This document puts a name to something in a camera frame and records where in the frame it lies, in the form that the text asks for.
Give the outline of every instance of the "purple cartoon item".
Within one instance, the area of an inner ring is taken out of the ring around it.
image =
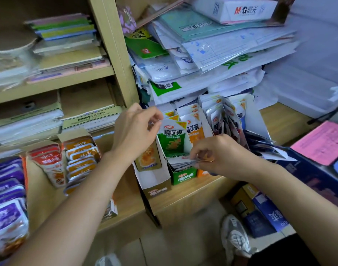
[[[122,26],[123,34],[131,34],[136,30],[137,25],[135,19],[132,17],[132,12],[129,6],[118,6],[117,11]]]

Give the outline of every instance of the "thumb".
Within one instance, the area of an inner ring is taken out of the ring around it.
[[[150,129],[149,131],[149,136],[150,138],[155,138],[159,129],[160,129],[160,125],[162,124],[162,122],[159,120],[157,121],[153,126],[152,128]]]
[[[195,164],[195,168],[196,169],[201,169],[204,171],[208,171],[210,173],[214,173],[216,166],[215,166],[215,162],[209,162],[209,161],[199,161]]]

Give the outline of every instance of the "green and yellow package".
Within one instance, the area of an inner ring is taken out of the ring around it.
[[[158,138],[165,155],[184,152],[186,125],[186,122],[171,119],[162,120]]]

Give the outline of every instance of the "pink sticky note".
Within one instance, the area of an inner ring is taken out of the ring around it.
[[[291,148],[319,164],[330,165],[338,158],[338,124],[324,122]]]

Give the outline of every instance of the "black pants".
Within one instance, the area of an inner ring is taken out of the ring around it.
[[[312,252],[297,235],[291,235],[253,255],[248,266],[320,266]]]

